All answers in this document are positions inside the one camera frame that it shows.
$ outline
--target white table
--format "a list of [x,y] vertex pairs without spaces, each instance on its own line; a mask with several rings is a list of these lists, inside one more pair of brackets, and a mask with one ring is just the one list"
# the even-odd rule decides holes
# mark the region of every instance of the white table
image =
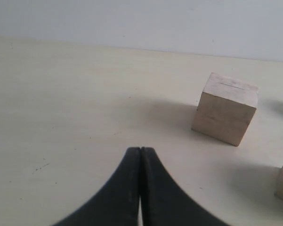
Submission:
[[[239,147],[190,130],[211,72],[259,86]],[[226,222],[283,226],[283,63],[0,37],[0,226],[61,220],[143,145]]]

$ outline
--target white wall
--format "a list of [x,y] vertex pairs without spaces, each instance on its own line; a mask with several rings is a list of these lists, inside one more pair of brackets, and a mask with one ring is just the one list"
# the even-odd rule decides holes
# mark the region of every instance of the white wall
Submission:
[[283,61],[283,0],[0,0],[0,35]]

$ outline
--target cube top face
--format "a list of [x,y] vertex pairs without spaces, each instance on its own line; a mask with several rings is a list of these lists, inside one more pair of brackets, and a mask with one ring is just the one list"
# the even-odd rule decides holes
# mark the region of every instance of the cube top face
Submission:
[[258,90],[254,85],[211,73],[203,92],[257,108]]

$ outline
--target table surface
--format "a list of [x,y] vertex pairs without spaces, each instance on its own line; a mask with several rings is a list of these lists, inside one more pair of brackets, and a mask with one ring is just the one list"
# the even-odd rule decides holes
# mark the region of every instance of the table surface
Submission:
[[[211,72],[259,87],[239,147],[190,129]],[[231,225],[283,226],[283,63],[0,37],[0,226],[61,220],[129,146]]]

